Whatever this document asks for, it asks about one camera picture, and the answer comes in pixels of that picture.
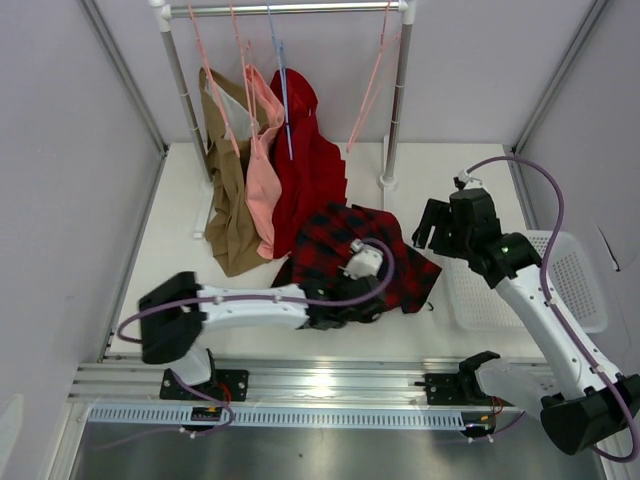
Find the red plaid skirt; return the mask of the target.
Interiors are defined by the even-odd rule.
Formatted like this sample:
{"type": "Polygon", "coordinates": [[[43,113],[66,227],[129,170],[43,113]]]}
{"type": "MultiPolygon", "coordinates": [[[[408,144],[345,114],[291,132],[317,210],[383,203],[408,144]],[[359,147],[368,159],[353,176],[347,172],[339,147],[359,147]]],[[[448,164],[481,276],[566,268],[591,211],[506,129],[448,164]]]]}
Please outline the red plaid skirt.
{"type": "Polygon", "coordinates": [[[358,205],[330,203],[312,215],[272,285],[341,276],[352,256],[351,244],[366,238],[383,242],[394,258],[393,279],[385,289],[387,308],[400,308],[405,314],[419,312],[428,302],[441,268],[404,242],[393,214],[358,205]]]}

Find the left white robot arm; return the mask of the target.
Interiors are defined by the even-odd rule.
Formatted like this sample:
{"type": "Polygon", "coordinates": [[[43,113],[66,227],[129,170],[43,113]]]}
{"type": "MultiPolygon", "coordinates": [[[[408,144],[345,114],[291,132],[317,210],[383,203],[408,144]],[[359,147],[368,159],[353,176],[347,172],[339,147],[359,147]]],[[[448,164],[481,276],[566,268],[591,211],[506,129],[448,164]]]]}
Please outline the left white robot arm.
{"type": "Polygon", "coordinates": [[[208,332],[275,326],[290,330],[340,329],[371,323],[386,309],[373,275],[313,280],[264,290],[225,290],[180,272],[138,301],[142,360],[176,373],[197,400],[216,390],[213,356],[199,344],[208,332]]]}

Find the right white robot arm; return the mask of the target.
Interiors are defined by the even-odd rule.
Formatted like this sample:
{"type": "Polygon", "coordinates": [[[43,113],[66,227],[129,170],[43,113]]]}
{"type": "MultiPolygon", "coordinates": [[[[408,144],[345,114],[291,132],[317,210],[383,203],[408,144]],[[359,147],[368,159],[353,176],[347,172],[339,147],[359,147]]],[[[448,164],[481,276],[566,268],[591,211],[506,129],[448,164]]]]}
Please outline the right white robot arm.
{"type": "Polygon", "coordinates": [[[464,260],[519,317],[554,375],[551,384],[485,351],[459,365],[458,395],[468,403],[498,397],[539,420],[552,443],[574,455],[624,429],[639,454],[639,377],[624,375],[585,334],[552,289],[539,255],[521,233],[505,234],[490,194],[459,190],[427,201],[412,235],[418,248],[464,260]]]}

